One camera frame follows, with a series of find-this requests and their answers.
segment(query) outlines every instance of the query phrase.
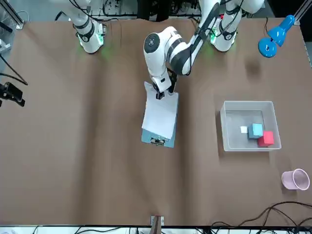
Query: blue cube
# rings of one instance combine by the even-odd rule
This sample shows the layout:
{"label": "blue cube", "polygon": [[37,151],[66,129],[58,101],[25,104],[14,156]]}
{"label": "blue cube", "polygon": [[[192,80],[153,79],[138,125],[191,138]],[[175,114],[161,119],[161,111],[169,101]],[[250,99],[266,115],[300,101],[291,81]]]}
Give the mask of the blue cube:
{"label": "blue cube", "polygon": [[253,123],[248,127],[248,136],[249,138],[258,139],[263,136],[263,127],[262,124]]}

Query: blue lamp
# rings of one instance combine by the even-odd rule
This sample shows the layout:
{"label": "blue lamp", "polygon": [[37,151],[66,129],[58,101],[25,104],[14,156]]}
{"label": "blue lamp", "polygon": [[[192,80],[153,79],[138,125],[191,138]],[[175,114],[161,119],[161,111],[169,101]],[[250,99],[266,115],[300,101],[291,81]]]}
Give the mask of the blue lamp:
{"label": "blue lamp", "polygon": [[270,31],[268,31],[268,35],[270,38],[263,38],[258,43],[259,52],[267,58],[271,58],[276,55],[277,46],[281,47],[284,43],[287,31],[294,24],[294,16],[288,15],[281,22],[281,24]]}

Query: brown tabletop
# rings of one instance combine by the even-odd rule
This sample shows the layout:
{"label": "brown tabletop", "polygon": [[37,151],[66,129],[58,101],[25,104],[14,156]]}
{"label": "brown tabletop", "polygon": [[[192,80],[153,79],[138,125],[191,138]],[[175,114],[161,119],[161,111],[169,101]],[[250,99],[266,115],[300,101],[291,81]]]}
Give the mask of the brown tabletop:
{"label": "brown tabletop", "polygon": [[[312,203],[311,189],[285,191],[280,179],[295,168],[312,176],[312,69],[299,26],[274,58],[262,57],[264,23],[242,20],[227,53],[206,43],[191,75],[179,78],[173,149],[141,142],[150,82],[143,42],[170,25],[187,41],[190,20],[109,22],[106,46],[93,55],[69,22],[25,25],[10,62],[29,82],[13,81],[26,105],[0,109],[0,223],[148,225],[163,215],[165,225],[237,225],[276,202]],[[224,153],[225,100],[272,100],[282,149]],[[279,208],[296,222],[312,216]],[[267,223],[290,224],[275,212]]]}

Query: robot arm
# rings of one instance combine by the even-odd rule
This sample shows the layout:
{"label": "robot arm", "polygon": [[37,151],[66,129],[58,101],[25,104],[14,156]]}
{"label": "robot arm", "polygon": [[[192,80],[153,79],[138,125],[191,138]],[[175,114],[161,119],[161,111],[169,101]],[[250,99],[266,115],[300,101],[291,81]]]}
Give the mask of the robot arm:
{"label": "robot arm", "polygon": [[81,46],[87,53],[96,52],[103,44],[103,27],[101,23],[90,19],[79,8],[88,6],[91,0],[49,0],[58,6],[73,22]]}
{"label": "robot arm", "polygon": [[171,80],[166,62],[177,75],[187,75],[194,60],[206,41],[216,18],[219,15],[221,0],[200,0],[201,21],[189,43],[186,43],[177,30],[167,27],[161,33],[151,33],[144,41],[144,56],[155,89],[162,93],[175,85]]}
{"label": "robot arm", "polygon": [[242,18],[242,9],[251,14],[256,13],[264,0],[231,0],[225,4],[225,13],[221,22],[216,23],[216,37],[211,44],[218,51],[228,51],[234,43],[238,24]]}

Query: plastic cup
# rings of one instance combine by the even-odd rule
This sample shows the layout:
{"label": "plastic cup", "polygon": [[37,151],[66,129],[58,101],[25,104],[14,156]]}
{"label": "plastic cup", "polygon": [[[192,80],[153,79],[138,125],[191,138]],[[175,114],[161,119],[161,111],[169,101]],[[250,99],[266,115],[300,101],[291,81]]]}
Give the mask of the plastic cup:
{"label": "plastic cup", "polygon": [[310,179],[304,170],[295,169],[282,174],[282,183],[289,190],[307,190],[310,186]]}

